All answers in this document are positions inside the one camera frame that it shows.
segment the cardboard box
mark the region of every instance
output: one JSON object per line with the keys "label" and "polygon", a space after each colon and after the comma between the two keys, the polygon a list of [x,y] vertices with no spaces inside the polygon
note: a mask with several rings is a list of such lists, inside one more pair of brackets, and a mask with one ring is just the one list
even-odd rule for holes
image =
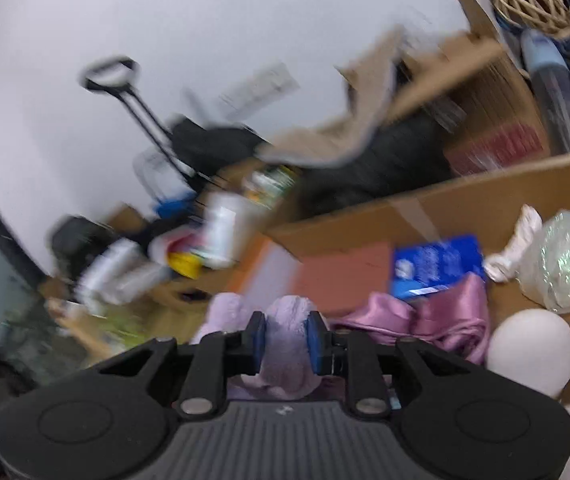
{"label": "cardboard box", "polygon": [[[416,192],[356,206],[332,215],[281,226],[269,239],[301,258],[346,251],[386,240],[407,246],[440,237],[475,234],[484,254],[504,248],[514,231],[521,206],[529,204],[547,220],[559,209],[570,210],[570,155],[521,164],[507,170],[459,178]],[[225,290],[264,301],[265,290],[246,290],[247,283],[263,282],[263,289],[279,288],[278,273],[262,269],[265,238],[256,238]],[[261,280],[255,278],[261,272]],[[516,281],[489,283],[492,329],[526,308],[540,308],[521,294]],[[570,325],[570,314],[563,316]],[[570,402],[570,383],[562,394]]]}
{"label": "cardboard box", "polygon": [[[455,174],[550,156],[534,96],[500,43],[492,20],[476,0],[459,3],[470,31],[446,38],[440,52],[403,58],[412,81],[395,94],[384,122],[402,120],[445,95],[466,115],[444,138],[444,153]],[[353,74],[342,73],[350,82]]]}

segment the plastic bag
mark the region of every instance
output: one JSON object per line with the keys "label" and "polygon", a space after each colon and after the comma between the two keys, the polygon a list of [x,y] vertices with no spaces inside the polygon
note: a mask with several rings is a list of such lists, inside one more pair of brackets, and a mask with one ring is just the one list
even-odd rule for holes
{"label": "plastic bag", "polygon": [[521,292],[556,314],[570,312],[570,211],[545,222],[519,267]]}

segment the blue package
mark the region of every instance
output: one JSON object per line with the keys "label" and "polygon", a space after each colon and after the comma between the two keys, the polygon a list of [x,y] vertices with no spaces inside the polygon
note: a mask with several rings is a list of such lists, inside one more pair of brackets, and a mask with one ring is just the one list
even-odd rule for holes
{"label": "blue package", "polygon": [[390,294],[399,300],[450,288],[468,272],[486,279],[474,235],[398,249],[393,264]]}

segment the white wall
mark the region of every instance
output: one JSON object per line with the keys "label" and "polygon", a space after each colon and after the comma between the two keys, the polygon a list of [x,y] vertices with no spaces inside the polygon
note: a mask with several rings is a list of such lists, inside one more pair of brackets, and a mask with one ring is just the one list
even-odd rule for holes
{"label": "white wall", "polygon": [[466,26],[456,0],[0,0],[0,214],[49,270],[43,233],[65,212],[149,205],[131,171],[149,142],[76,82],[95,59],[131,56],[162,118],[195,119],[186,90],[216,119],[220,92],[283,60],[302,89],[246,120],[269,137],[340,110],[333,66],[420,14],[432,32]]}

